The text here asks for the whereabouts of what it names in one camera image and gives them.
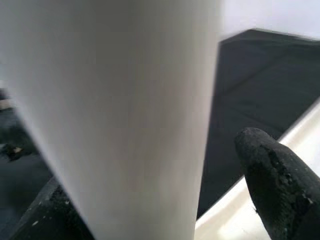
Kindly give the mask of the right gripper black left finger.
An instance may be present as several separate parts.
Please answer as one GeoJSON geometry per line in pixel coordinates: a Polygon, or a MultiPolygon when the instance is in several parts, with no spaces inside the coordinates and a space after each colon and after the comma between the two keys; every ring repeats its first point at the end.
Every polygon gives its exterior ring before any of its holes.
{"type": "Polygon", "coordinates": [[[93,240],[60,183],[52,177],[14,228],[9,240],[93,240]]]}

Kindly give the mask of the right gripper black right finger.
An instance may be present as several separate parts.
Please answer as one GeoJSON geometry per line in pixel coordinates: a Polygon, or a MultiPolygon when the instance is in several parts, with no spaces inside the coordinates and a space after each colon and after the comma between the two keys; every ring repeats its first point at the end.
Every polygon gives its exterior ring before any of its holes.
{"type": "Polygon", "coordinates": [[[320,177],[258,128],[234,139],[250,198],[271,240],[320,240],[320,177]]]}

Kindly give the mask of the white plastic table leg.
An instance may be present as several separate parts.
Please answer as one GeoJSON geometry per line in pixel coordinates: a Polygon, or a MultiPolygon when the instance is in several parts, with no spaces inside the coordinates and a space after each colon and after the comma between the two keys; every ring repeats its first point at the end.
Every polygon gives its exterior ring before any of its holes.
{"type": "Polygon", "coordinates": [[[193,240],[221,0],[0,0],[0,81],[96,240],[193,240]]]}

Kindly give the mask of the white plastic table top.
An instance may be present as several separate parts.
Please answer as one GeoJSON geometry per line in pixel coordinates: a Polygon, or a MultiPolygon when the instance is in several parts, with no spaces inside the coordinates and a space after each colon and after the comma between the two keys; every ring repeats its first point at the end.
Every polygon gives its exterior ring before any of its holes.
{"type": "MultiPolygon", "coordinates": [[[[277,141],[320,177],[320,97],[277,141]]],[[[245,175],[196,221],[194,240],[271,240],[245,175]]]]}

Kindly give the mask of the black table cloth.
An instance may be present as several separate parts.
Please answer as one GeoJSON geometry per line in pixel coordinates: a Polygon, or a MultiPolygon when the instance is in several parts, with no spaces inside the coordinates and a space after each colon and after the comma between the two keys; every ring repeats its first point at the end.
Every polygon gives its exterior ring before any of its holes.
{"type": "MultiPolygon", "coordinates": [[[[320,41],[250,29],[220,43],[197,216],[243,171],[234,138],[258,128],[278,139],[320,97],[320,41]]],[[[54,178],[0,90],[0,240],[54,178]]]]}

